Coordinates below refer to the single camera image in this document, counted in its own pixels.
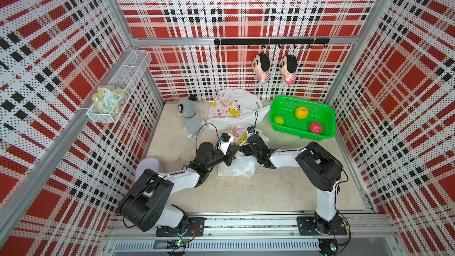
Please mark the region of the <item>red apple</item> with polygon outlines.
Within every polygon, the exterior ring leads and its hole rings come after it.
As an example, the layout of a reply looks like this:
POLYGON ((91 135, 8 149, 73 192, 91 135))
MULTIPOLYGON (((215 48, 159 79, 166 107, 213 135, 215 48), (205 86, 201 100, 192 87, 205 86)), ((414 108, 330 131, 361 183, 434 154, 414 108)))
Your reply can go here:
POLYGON ((309 131, 314 134, 321 134, 323 132, 323 126, 318 122, 312 122, 309 125, 309 131))

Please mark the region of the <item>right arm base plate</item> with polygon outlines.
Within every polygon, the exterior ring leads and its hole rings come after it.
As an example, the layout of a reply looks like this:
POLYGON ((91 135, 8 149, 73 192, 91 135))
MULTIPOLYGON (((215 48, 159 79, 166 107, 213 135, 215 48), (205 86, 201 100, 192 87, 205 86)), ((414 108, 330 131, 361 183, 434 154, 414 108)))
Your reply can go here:
POLYGON ((317 216, 297 217, 297 228, 301 236, 348 235, 347 225, 340 216, 336 216, 331 221, 317 216))

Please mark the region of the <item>yellow apple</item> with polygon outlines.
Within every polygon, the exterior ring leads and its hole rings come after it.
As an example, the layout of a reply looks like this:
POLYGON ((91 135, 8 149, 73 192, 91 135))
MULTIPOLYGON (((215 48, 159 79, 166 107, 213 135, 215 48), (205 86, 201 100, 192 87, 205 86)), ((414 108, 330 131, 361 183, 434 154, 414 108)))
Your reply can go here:
POLYGON ((306 119, 309 115, 309 111, 306 107, 300 106, 295 110, 295 117, 299 120, 306 119))

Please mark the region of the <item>green apple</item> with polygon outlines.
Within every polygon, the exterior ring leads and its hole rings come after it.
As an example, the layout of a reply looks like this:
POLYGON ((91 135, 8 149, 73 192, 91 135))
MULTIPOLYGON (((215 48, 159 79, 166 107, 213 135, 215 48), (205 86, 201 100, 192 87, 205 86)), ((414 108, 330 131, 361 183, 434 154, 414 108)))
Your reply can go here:
POLYGON ((273 122, 279 126, 284 125, 284 117, 281 115, 276 115, 273 117, 273 122))

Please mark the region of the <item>plain white plastic bag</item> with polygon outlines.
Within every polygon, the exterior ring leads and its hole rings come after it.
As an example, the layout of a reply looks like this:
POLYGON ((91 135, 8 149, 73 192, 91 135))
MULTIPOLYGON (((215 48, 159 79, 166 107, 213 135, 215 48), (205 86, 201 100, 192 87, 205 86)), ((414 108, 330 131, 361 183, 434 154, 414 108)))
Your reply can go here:
MULTIPOLYGON (((240 123, 227 130, 228 134, 234 137, 235 145, 246 145, 249 127, 250 125, 246 123, 240 123)), ((218 165, 218 176, 251 178, 258 166, 257 160, 252 155, 246 156, 243 152, 238 151, 230 166, 225 163, 218 165)))

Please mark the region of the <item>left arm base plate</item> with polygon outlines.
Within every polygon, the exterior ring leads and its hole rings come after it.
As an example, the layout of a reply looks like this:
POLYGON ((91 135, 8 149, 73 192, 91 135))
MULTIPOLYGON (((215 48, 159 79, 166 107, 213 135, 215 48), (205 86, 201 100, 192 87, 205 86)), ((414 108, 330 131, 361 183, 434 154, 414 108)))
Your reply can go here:
POLYGON ((203 236, 205 229, 205 220, 206 218, 188 218, 181 221, 181 223, 176 228, 171 228, 169 226, 159 226, 156 230, 156 237, 174 237, 174 236, 184 236, 184 237, 201 237, 203 236))

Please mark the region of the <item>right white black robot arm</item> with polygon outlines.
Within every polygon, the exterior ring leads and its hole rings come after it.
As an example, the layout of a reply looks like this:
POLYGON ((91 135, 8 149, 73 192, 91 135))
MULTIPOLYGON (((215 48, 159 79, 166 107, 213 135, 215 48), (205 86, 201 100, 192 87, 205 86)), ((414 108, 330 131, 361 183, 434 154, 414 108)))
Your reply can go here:
POLYGON ((317 142, 300 149, 270 149, 259 134, 247 139, 240 149, 253 156, 265 168, 299 167, 316 188, 317 205, 314 214, 316 230, 329 235, 340 220, 336 206, 338 185, 344 168, 339 160, 317 142))

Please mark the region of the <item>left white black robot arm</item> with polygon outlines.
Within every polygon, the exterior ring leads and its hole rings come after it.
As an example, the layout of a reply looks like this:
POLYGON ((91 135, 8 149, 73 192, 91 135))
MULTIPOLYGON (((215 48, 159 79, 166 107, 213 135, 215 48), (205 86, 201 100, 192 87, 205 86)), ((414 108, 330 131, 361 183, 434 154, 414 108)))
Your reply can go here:
POLYGON ((239 145, 219 141, 217 145, 204 142, 186 169, 173 173, 158 173, 145 169, 118 205, 117 213, 141 231, 160 226, 175 235, 189 228, 188 213, 176 205, 167 206, 169 197, 188 188, 202 185, 218 164, 230 165, 239 145))

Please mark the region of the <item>printed white plastic bag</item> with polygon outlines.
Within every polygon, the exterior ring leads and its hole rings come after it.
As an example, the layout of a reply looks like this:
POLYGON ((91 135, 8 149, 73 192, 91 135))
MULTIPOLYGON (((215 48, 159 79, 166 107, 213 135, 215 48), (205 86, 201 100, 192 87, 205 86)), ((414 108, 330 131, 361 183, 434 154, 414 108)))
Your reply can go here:
POLYGON ((263 105, 258 96, 246 90, 220 90, 209 109, 207 123, 214 124, 218 129, 238 124, 253 126, 260 123, 270 109, 270 105, 263 105))

